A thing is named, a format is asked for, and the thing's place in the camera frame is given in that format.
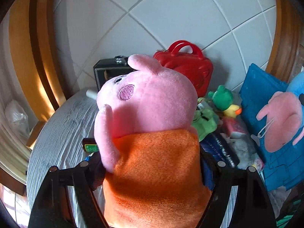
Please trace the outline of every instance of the stuffed toy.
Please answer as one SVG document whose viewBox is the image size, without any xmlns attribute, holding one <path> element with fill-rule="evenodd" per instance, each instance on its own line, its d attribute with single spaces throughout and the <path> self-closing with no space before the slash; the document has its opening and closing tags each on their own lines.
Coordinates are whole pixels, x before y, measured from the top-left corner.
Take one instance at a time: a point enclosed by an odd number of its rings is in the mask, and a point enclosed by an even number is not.
<svg viewBox="0 0 304 228">
<path fill-rule="evenodd" d="M 110 79 L 97 95 L 105 219 L 114 228 L 196 227 L 211 196 L 191 127 L 196 90 L 152 57 L 132 55 L 128 64 L 138 71 Z"/>
<path fill-rule="evenodd" d="M 273 153 L 291 141 L 301 127 L 302 105 L 293 93 L 278 91 L 259 111 L 256 119 L 260 121 L 264 116 L 267 116 L 266 126 L 263 128 L 265 149 Z M 303 131 L 292 144 L 297 144 L 302 137 Z"/>
<path fill-rule="evenodd" d="M 216 114 L 213 110 L 207 108 L 195 111 L 192 126 L 198 132 L 199 141 L 202 141 L 208 134 L 217 129 L 214 115 Z"/>
<path fill-rule="evenodd" d="M 302 114 L 304 114 L 304 72 L 300 72 L 295 78 L 293 78 L 288 85 L 286 92 L 293 93 L 299 99 L 302 105 Z M 302 118 L 300 128 L 303 126 L 304 119 Z"/>
<path fill-rule="evenodd" d="M 209 92 L 208 97 L 212 99 L 216 108 L 223 112 L 224 116 L 236 118 L 242 113 L 242 108 L 233 104 L 233 94 L 225 86 L 218 86 L 215 92 Z"/>
</svg>

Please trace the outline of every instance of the pink pig illustration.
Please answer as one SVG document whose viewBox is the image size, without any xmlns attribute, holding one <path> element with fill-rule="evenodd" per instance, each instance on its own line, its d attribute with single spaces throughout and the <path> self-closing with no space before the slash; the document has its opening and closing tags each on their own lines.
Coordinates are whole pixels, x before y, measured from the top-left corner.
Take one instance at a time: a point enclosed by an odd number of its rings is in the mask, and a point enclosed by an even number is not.
<svg viewBox="0 0 304 228">
<path fill-rule="evenodd" d="M 265 132 L 265 149 L 272 153 L 292 140 L 302 123 L 302 105 L 291 92 L 276 92 L 257 114 L 260 121 L 267 116 Z M 304 136 L 304 129 L 292 142 L 297 144 Z"/>
</svg>

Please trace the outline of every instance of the gray bedsheet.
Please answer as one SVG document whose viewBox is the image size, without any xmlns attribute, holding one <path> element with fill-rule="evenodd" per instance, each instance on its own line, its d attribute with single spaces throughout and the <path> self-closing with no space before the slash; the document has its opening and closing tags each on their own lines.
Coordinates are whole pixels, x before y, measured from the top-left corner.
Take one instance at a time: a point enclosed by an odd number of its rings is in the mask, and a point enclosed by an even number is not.
<svg viewBox="0 0 304 228">
<path fill-rule="evenodd" d="M 98 112 L 96 101 L 86 97 L 82 90 L 66 101 L 45 124 L 31 154 L 27 173 L 27 197 L 32 209 L 40 185 L 48 169 L 75 167 L 87 154 L 82 149 L 82 139 L 93 137 L 94 120 Z M 104 210 L 102 187 L 94 191 L 100 209 Z M 232 216 L 237 187 L 233 187 L 222 228 L 228 227 Z M 69 197 L 78 228 L 85 228 L 75 191 L 69 187 Z"/>
</svg>

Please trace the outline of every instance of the red bag handle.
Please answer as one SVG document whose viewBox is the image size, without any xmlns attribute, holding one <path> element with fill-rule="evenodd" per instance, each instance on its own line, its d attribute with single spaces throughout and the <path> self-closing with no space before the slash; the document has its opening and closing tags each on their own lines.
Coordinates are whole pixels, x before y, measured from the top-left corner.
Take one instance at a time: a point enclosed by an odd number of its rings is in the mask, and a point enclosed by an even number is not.
<svg viewBox="0 0 304 228">
<path fill-rule="evenodd" d="M 204 55 L 203 55 L 203 53 L 202 53 L 202 51 L 201 51 L 201 49 L 197 45 L 189 43 L 189 42 L 187 42 L 187 43 L 181 43 L 181 44 L 177 45 L 173 49 L 173 51 L 171 52 L 171 55 L 172 56 L 176 56 L 179 53 L 179 51 L 182 48 L 184 48 L 185 46 L 190 46 L 192 48 L 192 54 L 197 55 L 199 59 L 204 59 L 205 58 Z"/>
<path fill-rule="evenodd" d="M 172 45 L 169 46 L 168 51 L 172 52 L 174 50 L 174 48 L 181 43 L 188 43 L 188 45 L 191 44 L 189 41 L 186 41 L 186 40 L 178 40 L 178 41 L 174 42 Z"/>
</svg>

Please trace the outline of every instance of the screw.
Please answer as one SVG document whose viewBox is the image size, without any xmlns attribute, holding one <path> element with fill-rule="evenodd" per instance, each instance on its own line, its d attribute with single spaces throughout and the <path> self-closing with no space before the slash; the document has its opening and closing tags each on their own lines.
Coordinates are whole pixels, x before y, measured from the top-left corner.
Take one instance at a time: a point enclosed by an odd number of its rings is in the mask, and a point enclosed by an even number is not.
<svg viewBox="0 0 304 228">
<path fill-rule="evenodd" d="M 249 170 L 250 172 L 255 172 L 255 171 L 256 171 L 255 167 L 253 167 L 253 166 L 249 166 L 249 167 L 248 167 L 248 170 Z"/>
<path fill-rule="evenodd" d="M 82 162 L 80 162 L 80 166 L 81 167 L 86 167 L 86 166 L 88 166 L 89 165 L 89 162 L 88 161 L 82 161 Z"/>
<path fill-rule="evenodd" d="M 54 172 L 54 171 L 56 171 L 57 170 L 57 166 L 52 166 L 51 168 L 50 168 L 50 172 Z"/>
<path fill-rule="evenodd" d="M 217 162 L 217 165 L 218 165 L 219 167 L 225 167 L 225 166 L 226 166 L 226 163 L 225 163 L 224 161 L 219 161 L 219 162 Z"/>
</svg>

